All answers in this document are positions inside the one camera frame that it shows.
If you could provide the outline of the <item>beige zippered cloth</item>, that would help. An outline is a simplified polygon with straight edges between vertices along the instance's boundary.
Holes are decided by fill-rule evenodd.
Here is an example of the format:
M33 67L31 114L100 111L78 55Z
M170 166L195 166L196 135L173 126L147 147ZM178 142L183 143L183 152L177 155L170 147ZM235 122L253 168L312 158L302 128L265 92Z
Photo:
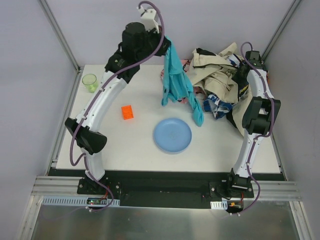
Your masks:
M196 93L204 95L203 111L211 113L214 119L226 118L241 135L244 113L252 98L251 88L245 77L236 76L243 63L235 42L213 53L196 48L187 70L187 75Z

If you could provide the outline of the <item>teal cloth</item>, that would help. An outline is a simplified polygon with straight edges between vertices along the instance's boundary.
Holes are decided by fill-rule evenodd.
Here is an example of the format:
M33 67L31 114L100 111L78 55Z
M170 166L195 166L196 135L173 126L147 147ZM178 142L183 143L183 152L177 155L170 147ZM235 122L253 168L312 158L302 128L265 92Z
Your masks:
M164 57L162 84L161 105L165 107L169 101L175 103L180 99L187 99L192 109L192 119L198 127L201 127L204 123L204 112L172 41Z

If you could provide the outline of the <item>blue patterned cloth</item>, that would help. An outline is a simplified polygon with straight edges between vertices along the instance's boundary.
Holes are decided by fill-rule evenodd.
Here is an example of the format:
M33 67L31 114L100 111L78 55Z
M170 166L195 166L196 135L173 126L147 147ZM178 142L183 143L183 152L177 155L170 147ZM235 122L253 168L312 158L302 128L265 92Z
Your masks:
M204 79L207 97L203 102L203 110L212 112L215 119L220 119L233 109L249 88L245 77L236 76L244 61L234 53L220 56L204 51L201 56L204 57L205 67L216 68Z

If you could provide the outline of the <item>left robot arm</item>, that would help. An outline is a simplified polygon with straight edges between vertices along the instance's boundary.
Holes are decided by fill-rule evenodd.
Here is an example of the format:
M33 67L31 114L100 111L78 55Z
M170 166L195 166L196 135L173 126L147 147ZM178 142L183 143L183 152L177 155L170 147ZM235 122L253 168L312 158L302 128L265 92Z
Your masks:
M130 83L140 70L140 65L153 56L164 56L171 46L164 29L145 29L139 22L126 25L122 41L108 59L99 88L75 118L67 118L64 125L72 136L70 146L81 149L85 175L99 183L105 176L102 150L107 137L99 132L102 121L119 93Z

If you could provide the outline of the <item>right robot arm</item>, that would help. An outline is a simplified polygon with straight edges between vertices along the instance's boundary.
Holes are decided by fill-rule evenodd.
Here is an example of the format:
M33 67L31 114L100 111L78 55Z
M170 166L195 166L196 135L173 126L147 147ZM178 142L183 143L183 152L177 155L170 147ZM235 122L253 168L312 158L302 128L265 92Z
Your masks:
M281 101L275 99L269 89L267 71L258 51L250 50L245 53L244 63L238 74L248 82L252 98L241 122L244 140L227 180L226 189L231 196L244 194L252 189L255 156L262 140L271 135L281 107Z

